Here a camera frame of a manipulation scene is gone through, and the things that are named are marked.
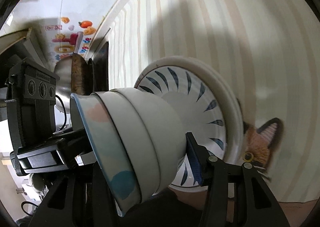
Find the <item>striped cat print table mat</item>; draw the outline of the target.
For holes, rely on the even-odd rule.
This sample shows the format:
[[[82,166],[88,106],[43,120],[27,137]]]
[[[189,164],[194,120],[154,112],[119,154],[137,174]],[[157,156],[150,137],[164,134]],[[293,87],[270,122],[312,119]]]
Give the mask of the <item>striped cat print table mat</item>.
[[[107,40],[111,88],[183,55],[221,74],[247,123],[279,118],[270,188],[291,226],[319,226],[319,0],[127,0]]]

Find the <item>plain white bowl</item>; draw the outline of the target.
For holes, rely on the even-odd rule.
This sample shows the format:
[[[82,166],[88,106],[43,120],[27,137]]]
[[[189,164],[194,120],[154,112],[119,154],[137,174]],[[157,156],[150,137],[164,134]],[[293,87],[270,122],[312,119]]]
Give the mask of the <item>plain white bowl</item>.
[[[136,109],[117,92],[95,92],[105,105],[135,171],[142,201],[158,189],[160,171],[150,135]]]

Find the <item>white bowl blue rim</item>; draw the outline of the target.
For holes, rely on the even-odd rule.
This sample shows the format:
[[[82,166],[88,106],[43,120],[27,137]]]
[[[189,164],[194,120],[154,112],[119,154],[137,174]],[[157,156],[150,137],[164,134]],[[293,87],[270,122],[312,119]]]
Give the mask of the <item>white bowl blue rim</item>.
[[[144,123],[155,149],[160,184],[157,193],[167,188],[183,165],[186,137],[176,111],[161,97],[135,88],[113,89],[133,106]]]
[[[106,106],[96,95],[71,94],[70,113],[74,130],[85,129],[96,160],[116,202],[118,215],[140,202],[137,177]]]

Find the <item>colourful wall stickers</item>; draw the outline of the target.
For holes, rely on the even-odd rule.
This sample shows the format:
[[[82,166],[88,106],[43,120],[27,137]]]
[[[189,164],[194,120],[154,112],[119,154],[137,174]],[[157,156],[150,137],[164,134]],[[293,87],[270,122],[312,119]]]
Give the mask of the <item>colourful wall stickers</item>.
[[[53,63],[74,53],[84,57],[96,32],[97,26],[92,20],[62,16],[44,26],[44,46]]]

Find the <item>steel wok with lid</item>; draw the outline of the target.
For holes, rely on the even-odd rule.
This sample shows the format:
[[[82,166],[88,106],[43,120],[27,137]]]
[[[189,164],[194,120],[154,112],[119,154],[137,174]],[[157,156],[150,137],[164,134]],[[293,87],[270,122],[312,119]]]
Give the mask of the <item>steel wok with lid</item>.
[[[61,98],[66,113],[70,113],[72,93],[83,96],[92,93],[92,69],[80,54],[73,53],[57,62],[54,73],[60,78],[56,82],[56,95]]]

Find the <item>black induction cooktop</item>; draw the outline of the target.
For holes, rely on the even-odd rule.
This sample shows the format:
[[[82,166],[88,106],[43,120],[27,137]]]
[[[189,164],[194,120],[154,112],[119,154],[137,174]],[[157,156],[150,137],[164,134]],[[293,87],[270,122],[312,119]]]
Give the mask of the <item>black induction cooktop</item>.
[[[89,59],[88,64],[92,74],[92,91],[108,91],[108,41]]]

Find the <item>white plate pink floral print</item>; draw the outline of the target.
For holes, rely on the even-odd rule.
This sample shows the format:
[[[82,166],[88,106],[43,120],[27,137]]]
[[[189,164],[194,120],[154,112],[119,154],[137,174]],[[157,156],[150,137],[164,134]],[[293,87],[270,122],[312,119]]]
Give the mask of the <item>white plate pink floral print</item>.
[[[198,76],[212,90],[222,111],[227,132],[227,150],[222,160],[229,164],[237,164],[244,144],[243,119],[238,101],[226,81],[216,70],[198,59],[174,56],[149,64],[138,77],[135,88],[137,82],[147,72],[162,66],[185,68]]]

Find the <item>white bowl front blue rim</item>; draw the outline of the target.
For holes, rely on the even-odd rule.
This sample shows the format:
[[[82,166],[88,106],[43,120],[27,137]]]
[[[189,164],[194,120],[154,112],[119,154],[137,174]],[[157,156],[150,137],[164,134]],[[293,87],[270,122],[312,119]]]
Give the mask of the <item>white bowl front blue rim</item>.
[[[71,94],[70,113],[74,130],[85,129],[96,160],[116,202],[118,215],[140,202],[137,177],[106,106],[96,95]]]

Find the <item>white plate blue leaf pattern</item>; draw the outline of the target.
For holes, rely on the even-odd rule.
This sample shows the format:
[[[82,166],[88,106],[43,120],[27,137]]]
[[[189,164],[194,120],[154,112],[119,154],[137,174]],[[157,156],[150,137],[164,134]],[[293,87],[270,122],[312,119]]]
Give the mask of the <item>white plate blue leaf pattern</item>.
[[[161,97],[180,116],[185,132],[191,132],[209,154],[223,159],[227,150],[225,120],[212,90],[193,72],[162,66],[147,72],[136,86]]]

